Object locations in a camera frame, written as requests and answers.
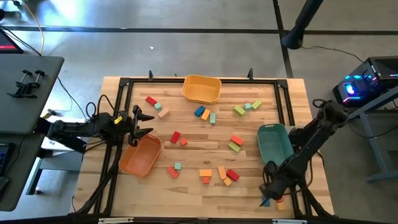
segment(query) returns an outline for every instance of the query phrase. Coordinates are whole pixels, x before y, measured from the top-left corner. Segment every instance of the yellow bowl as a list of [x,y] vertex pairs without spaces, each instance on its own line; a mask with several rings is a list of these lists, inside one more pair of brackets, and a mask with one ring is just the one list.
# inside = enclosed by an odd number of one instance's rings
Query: yellow bowl
[[201,75],[187,75],[182,94],[192,102],[213,105],[220,98],[221,81]]

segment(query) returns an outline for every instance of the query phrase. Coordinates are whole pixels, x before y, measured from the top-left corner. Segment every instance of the concrete floor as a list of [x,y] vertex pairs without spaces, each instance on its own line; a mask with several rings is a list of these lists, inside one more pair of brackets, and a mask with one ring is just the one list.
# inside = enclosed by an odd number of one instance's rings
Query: concrete floor
[[[279,0],[285,29],[293,26],[304,2]],[[277,29],[272,0],[30,0],[29,5],[44,26]],[[6,9],[17,10],[11,3]],[[325,0],[308,29],[398,30],[397,11],[394,0]],[[22,21],[0,24],[35,26],[26,13]],[[38,32],[15,34],[40,48]],[[397,55],[398,35],[306,35],[304,46],[313,45],[345,50],[364,60]],[[253,68],[255,77],[286,77],[277,34],[45,32],[44,55],[65,58],[60,78],[80,105],[97,99],[104,76],[142,76],[148,70],[155,76],[244,77]],[[333,99],[331,89],[360,63],[350,55],[323,49],[290,50],[289,56],[294,77],[305,79],[310,101]],[[46,107],[62,110],[69,106],[57,83]],[[64,115],[82,117],[76,106]],[[360,125],[353,126],[362,131]],[[398,182],[366,183],[366,176],[378,171],[367,139],[343,128],[322,147],[322,153],[337,215],[397,222]],[[76,181],[76,174],[45,171],[39,181],[45,194],[22,195],[13,212],[0,212],[0,220],[68,213]],[[32,212],[32,206],[39,211]]]

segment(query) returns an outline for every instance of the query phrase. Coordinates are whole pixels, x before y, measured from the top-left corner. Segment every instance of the light green block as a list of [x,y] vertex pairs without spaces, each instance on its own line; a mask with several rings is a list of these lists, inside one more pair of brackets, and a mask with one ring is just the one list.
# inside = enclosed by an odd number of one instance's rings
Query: light green block
[[250,110],[251,109],[251,104],[250,103],[245,103],[243,105],[244,110]]
[[237,144],[235,144],[234,142],[232,142],[232,141],[229,142],[228,146],[229,146],[232,150],[234,150],[235,152],[239,152],[239,150],[241,150],[241,148],[240,148]]
[[177,169],[177,170],[181,169],[181,163],[180,162],[176,162],[174,164],[174,169]]
[[155,103],[155,108],[157,110],[161,110],[162,109],[162,105],[160,105],[160,103]]
[[260,105],[261,105],[261,101],[259,101],[259,100],[256,100],[256,102],[254,102],[252,105],[251,105],[251,107],[253,108],[253,109],[257,109]]
[[242,109],[242,107],[240,107],[240,106],[235,106],[235,107],[234,107],[234,111],[235,111],[237,114],[239,114],[240,116],[244,115],[244,113],[245,113],[245,110]]
[[210,113],[210,124],[216,123],[216,113]]

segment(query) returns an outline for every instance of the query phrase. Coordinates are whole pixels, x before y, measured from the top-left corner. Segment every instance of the wooden table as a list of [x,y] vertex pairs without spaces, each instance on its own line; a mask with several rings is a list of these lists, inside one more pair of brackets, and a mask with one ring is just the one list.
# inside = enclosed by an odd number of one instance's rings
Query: wooden table
[[[105,77],[101,89],[101,94],[108,95],[113,103],[116,101],[119,79],[120,77]],[[297,126],[304,126],[312,120],[304,81],[287,81],[295,123]],[[155,108],[145,102],[147,96],[152,96],[163,108],[168,108],[170,114],[165,119],[159,119]],[[287,117],[283,94],[281,96]],[[125,99],[126,92],[121,105],[124,105]],[[263,102],[258,110],[248,111],[243,117],[233,112],[235,105],[256,100]],[[113,217],[294,217],[290,197],[285,198],[286,210],[283,211],[278,211],[273,200],[270,207],[259,207],[261,193],[258,186],[262,184],[264,164],[257,148],[256,133],[260,125],[279,122],[272,85],[223,84],[218,103],[206,105],[217,114],[215,126],[194,116],[193,112],[200,104],[188,102],[184,98],[181,83],[135,83],[130,110],[135,104],[145,114],[155,116],[152,121],[140,123],[140,127],[153,127],[151,134],[163,142],[164,148],[147,177],[140,179],[119,171],[111,214]],[[110,114],[113,112],[105,100],[101,102],[101,112],[103,111]],[[170,142],[174,131],[180,132],[188,140],[187,146]],[[239,153],[228,148],[233,134],[244,140]],[[77,209],[98,185],[105,147],[97,147],[84,156],[74,198]],[[175,162],[182,163],[177,179],[167,173],[167,167]],[[229,187],[224,185],[216,169],[222,165],[241,176]],[[199,169],[213,170],[209,185],[202,184],[198,175]],[[318,156],[313,158],[313,174],[310,189],[324,208],[333,213],[325,171]],[[101,211],[104,209],[107,194],[108,187],[104,191]],[[304,211],[300,194],[298,200]]]

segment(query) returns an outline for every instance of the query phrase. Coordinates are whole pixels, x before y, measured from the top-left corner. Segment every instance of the toy block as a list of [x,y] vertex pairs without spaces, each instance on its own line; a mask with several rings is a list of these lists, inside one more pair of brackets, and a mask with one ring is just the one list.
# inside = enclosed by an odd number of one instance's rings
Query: toy block
[[239,150],[241,150],[241,148],[240,148],[237,144],[235,144],[234,142],[232,142],[232,141],[229,142],[228,146],[229,146],[232,150],[234,150],[235,152],[239,152]]
[[235,173],[233,170],[231,170],[231,169],[229,169],[227,172],[226,172],[226,175],[229,177],[229,178],[231,178],[233,181],[238,181],[238,179],[239,179],[239,175],[237,174],[237,173]]
[[[261,196],[261,203],[265,201],[265,197]],[[267,199],[267,201],[263,204],[264,207],[270,207],[271,206],[271,199]]]
[[199,170],[200,177],[211,177],[213,172],[211,170]]
[[152,97],[148,96],[146,99],[146,102],[148,102],[150,105],[154,106],[157,102],[154,100]]
[[157,115],[163,119],[166,115],[168,115],[170,113],[169,109],[164,108],[161,112],[159,112]]
[[236,135],[232,135],[231,141],[239,146],[242,146],[242,144],[243,144],[243,140],[238,138]]
[[210,124],[216,123],[216,113],[210,113]]
[[244,110],[250,110],[251,109],[251,104],[250,103],[245,103],[243,105]]
[[218,173],[220,174],[221,180],[224,180],[226,178],[226,172],[224,166],[218,167]]
[[203,114],[203,112],[205,112],[205,107],[204,106],[200,106],[196,111],[195,111],[195,116],[197,116],[198,118],[200,117],[201,114]]
[[167,169],[167,171],[169,172],[169,174],[176,179],[178,177],[178,172],[174,169],[173,166],[169,166],[169,168]]
[[278,208],[279,211],[285,210],[286,209],[285,202],[276,203],[276,207]]
[[181,163],[180,163],[180,162],[176,162],[176,163],[174,164],[174,169],[180,170],[180,169],[181,169]]
[[155,109],[161,110],[162,109],[162,105],[160,103],[155,103]]
[[281,202],[283,202],[285,199],[284,199],[284,196],[282,196],[278,201],[276,201],[276,203],[281,203]]
[[210,177],[202,177],[203,184],[210,184]]
[[256,102],[254,102],[252,105],[251,105],[251,107],[253,108],[253,109],[257,109],[260,105],[261,105],[261,101],[259,101],[259,100],[256,100]]
[[242,107],[240,107],[240,106],[235,106],[235,107],[234,107],[234,111],[235,111],[238,115],[240,115],[240,116],[243,116],[244,113],[245,113],[245,110],[242,109]]
[[226,186],[229,186],[229,185],[232,184],[232,181],[231,181],[229,178],[225,178],[224,184],[225,184]]
[[188,142],[187,142],[187,140],[186,140],[185,138],[181,138],[180,144],[181,144],[182,146],[185,146],[187,143],[188,143]]
[[203,121],[206,121],[207,118],[209,117],[209,114],[210,114],[210,110],[205,109],[205,112],[203,112],[203,114],[202,114],[200,119],[202,119]]
[[170,142],[175,144],[178,141],[180,135],[181,135],[180,133],[174,131],[174,134],[173,134],[172,138],[170,139]]

